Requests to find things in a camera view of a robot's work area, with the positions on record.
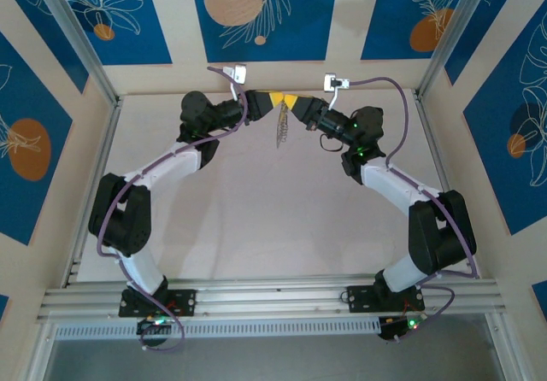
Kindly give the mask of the right controller board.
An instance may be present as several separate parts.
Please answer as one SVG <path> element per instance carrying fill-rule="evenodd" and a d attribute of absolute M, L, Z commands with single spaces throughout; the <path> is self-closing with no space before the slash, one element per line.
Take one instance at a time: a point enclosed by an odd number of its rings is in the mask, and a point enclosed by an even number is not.
<path fill-rule="evenodd" d="M 379 337 L 387 342 L 400 343 L 412 331 L 419 328 L 424 316 L 380 317 Z"/>

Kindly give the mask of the controller board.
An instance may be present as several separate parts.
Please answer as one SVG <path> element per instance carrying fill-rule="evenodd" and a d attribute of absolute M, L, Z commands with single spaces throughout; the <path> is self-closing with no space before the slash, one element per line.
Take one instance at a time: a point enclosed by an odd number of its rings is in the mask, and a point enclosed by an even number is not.
<path fill-rule="evenodd" d="M 170 335 L 171 323 L 166 319 L 142 319 L 137 323 L 138 336 Z"/>
<path fill-rule="evenodd" d="M 419 328 L 424 316 L 380 317 L 379 337 L 387 342 L 400 343 L 412 331 Z"/>

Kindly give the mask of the left controller board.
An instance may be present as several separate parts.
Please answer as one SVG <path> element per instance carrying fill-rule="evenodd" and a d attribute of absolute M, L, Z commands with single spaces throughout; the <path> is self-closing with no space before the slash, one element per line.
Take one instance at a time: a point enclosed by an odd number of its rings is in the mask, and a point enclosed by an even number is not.
<path fill-rule="evenodd" d="M 138 336 L 170 335 L 171 323 L 166 319 L 142 319 L 137 323 Z"/>

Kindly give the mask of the aluminium side rail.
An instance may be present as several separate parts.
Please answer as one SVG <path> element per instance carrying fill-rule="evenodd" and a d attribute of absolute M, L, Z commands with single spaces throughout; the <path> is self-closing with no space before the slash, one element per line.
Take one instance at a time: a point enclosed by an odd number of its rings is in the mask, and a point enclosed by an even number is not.
<path fill-rule="evenodd" d="M 421 126 L 426 136 L 429 150 L 431 152 L 431 156 L 435 164 L 438 178 L 440 180 L 441 190 L 450 191 L 453 189 L 453 186 L 448 177 L 449 168 L 447 167 L 447 162 L 444 160 L 443 152 L 440 149 L 440 144 L 438 143 L 438 140 L 436 139 L 436 134 L 433 131 L 432 125 L 427 117 L 426 111 L 424 110 L 424 107 L 422 106 L 422 103 L 420 102 L 418 98 L 417 90 L 412 90 L 411 94 L 412 94 L 412 97 L 414 98 L 415 108 L 420 117 Z M 453 276 L 470 278 L 473 280 L 480 279 L 485 282 L 488 281 L 494 287 L 497 288 L 497 292 L 501 292 L 499 290 L 499 283 L 497 282 L 497 279 L 494 278 L 487 269 L 485 269 L 485 265 L 483 261 L 480 258 L 477 258 L 477 254 L 472 256 L 472 261 L 469 261 L 469 259 L 466 256 L 464 256 L 463 261 L 459 261 L 452 266 L 443 267 L 441 269 L 440 274 L 444 274 L 444 275 L 451 274 Z"/>
<path fill-rule="evenodd" d="M 91 174 L 91 181 L 88 183 L 85 193 L 84 207 L 79 213 L 79 224 L 72 237 L 70 251 L 65 263 L 62 280 L 58 290 L 65 290 L 69 285 L 69 279 L 73 267 L 79 264 L 81 255 L 85 247 L 87 236 L 87 221 L 91 214 L 92 200 L 96 193 L 99 179 L 103 176 L 109 152 L 114 139 L 115 129 L 117 127 L 124 97 L 117 97 L 112 113 L 108 117 L 107 126 L 100 138 L 97 160 Z M 43 381 L 47 366 L 50 360 L 51 351 L 56 342 L 56 330 L 58 324 L 47 317 L 45 322 L 38 322 L 36 330 L 33 333 L 32 349 L 23 363 L 20 374 L 15 381 Z"/>

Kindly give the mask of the aluminium frame post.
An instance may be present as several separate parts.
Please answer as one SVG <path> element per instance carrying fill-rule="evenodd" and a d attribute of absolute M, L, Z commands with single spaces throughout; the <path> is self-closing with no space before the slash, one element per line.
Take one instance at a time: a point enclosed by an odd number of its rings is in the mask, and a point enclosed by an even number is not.
<path fill-rule="evenodd" d="M 433 51 L 430 63 L 416 90 L 417 98 L 422 101 L 432 89 L 438 75 L 444 70 L 444 65 L 452 55 L 481 0 L 460 0 L 445 28 L 438 46 Z"/>
<path fill-rule="evenodd" d="M 68 1 L 44 0 L 44 2 L 86 71 L 95 81 L 97 88 L 111 105 L 116 106 L 119 102 L 119 96 Z"/>

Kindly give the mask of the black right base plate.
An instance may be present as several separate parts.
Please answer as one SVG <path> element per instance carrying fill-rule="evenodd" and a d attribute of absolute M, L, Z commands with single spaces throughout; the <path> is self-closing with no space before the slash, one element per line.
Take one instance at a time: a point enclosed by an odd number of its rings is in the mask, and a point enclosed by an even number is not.
<path fill-rule="evenodd" d="M 420 290 L 410 287 L 392 292 L 379 284 L 355 285 L 346 288 L 351 313 L 402 313 L 405 309 L 422 311 L 425 308 Z"/>

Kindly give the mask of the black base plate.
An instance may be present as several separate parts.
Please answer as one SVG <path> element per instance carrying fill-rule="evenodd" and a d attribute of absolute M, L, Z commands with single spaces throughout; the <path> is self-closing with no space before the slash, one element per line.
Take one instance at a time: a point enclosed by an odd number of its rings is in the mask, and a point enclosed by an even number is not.
<path fill-rule="evenodd" d="M 153 297 L 177 317 L 192 317 L 196 306 L 195 290 L 158 290 Z M 133 288 L 121 293 L 118 316 L 122 318 L 145 318 L 166 315 L 157 305 Z"/>
<path fill-rule="evenodd" d="M 422 311 L 425 308 L 420 290 L 410 287 L 392 292 L 379 284 L 355 285 L 346 288 L 351 313 L 402 313 L 405 309 Z"/>

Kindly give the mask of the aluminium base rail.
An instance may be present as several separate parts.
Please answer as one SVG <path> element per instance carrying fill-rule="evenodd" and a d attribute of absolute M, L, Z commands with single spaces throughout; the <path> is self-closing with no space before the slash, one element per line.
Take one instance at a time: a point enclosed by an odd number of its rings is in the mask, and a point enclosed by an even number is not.
<path fill-rule="evenodd" d="M 195 320 L 334 318 L 349 315 L 340 299 L 350 285 L 370 285 L 370 275 L 263 279 L 173 279 L 172 289 L 195 290 Z M 39 323 L 73 323 L 117 319 L 123 281 L 78 282 L 48 289 L 38 309 Z M 422 291 L 426 311 L 445 307 L 447 314 L 506 312 L 492 279 L 443 277 Z"/>

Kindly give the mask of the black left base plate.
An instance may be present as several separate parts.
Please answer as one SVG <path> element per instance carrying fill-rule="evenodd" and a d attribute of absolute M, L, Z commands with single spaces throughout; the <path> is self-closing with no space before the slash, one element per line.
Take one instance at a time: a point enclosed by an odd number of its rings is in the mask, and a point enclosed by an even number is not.
<path fill-rule="evenodd" d="M 195 290 L 158 290 L 153 297 L 177 317 L 192 317 L 196 306 Z M 133 288 L 121 293 L 118 316 L 122 318 L 145 318 L 166 315 L 157 305 Z"/>

